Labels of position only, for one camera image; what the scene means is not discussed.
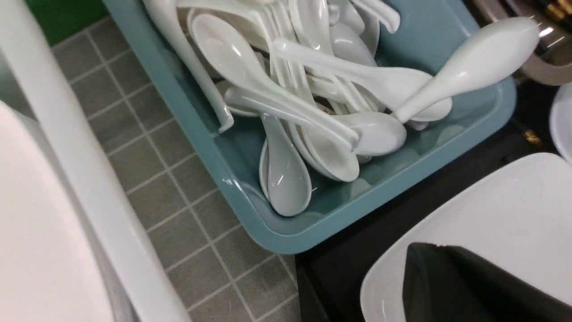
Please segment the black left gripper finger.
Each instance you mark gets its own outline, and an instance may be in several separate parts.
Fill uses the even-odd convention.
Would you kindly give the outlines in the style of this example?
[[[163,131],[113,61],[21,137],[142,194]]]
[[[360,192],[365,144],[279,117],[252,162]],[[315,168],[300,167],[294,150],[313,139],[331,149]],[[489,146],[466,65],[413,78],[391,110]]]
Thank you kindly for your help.
[[[410,243],[402,290],[407,322],[569,322],[569,304],[460,246]]]

